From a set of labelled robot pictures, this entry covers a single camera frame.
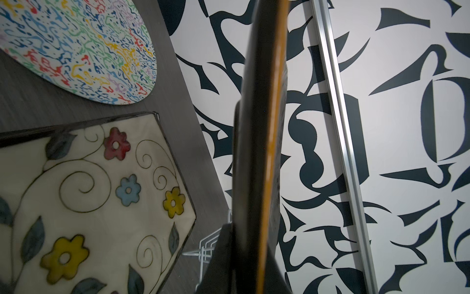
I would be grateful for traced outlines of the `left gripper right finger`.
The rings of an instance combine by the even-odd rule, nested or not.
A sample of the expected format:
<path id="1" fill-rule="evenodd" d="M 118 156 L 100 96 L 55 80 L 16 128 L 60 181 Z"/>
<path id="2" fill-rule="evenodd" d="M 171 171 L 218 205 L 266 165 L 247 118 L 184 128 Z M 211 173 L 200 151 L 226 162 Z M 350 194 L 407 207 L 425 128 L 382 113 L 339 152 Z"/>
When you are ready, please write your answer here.
<path id="1" fill-rule="evenodd" d="M 268 248 L 266 256 L 265 278 L 264 278 L 264 293 L 265 294 L 291 294 L 284 277 L 279 270 L 275 255 Z"/>

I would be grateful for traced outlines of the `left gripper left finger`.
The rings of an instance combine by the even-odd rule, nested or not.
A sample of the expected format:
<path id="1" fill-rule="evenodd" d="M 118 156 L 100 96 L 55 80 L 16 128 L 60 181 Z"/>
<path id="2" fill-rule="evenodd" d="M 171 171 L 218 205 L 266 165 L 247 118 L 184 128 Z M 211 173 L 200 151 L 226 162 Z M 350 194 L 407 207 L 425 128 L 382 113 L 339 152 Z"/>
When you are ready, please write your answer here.
<path id="1" fill-rule="evenodd" d="M 225 224 L 196 294 L 231 294 L 233 279 L 233 225 Z"/>

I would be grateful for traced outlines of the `floral square plate black rim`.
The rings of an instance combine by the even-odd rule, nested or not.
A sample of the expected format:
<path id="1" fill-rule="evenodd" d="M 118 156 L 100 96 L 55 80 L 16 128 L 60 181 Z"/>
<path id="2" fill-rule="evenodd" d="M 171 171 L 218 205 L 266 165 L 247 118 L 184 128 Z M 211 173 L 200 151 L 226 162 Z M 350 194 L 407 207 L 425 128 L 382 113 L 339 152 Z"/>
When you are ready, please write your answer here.
<path id="1" fill-rule="evenodd" d="M 4 294 L 157 294 L 196 218 L 155 112 L 1 134 Z"/>

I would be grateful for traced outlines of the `dark glass plate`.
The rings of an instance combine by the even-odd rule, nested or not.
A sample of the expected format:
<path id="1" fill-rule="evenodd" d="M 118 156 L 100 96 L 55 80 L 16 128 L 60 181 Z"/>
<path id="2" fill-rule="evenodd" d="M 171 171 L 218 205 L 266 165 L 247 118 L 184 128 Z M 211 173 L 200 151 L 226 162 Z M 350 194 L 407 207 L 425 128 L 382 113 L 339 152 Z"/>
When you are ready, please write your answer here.
<path id="1" fill-rule="evenodd" d="M 287 1 L 258 1 L 253 13 L 234 136 L 232 209 L 239 294 L 264 292 L 288 6 Z"/>

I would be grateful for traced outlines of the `colourful speckled round plate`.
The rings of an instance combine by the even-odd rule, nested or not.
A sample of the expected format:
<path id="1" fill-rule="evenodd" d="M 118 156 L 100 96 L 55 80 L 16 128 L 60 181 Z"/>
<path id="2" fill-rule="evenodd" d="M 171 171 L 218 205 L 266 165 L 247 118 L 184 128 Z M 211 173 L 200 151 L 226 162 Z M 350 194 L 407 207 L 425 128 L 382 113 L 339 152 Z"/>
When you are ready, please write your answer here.
<path id="1" fill-rule="evenodd" d="M 102 104 L 140 102 L 157 78 L 154 46 L 133 1 L 2 1 L 1 50 Z"/>

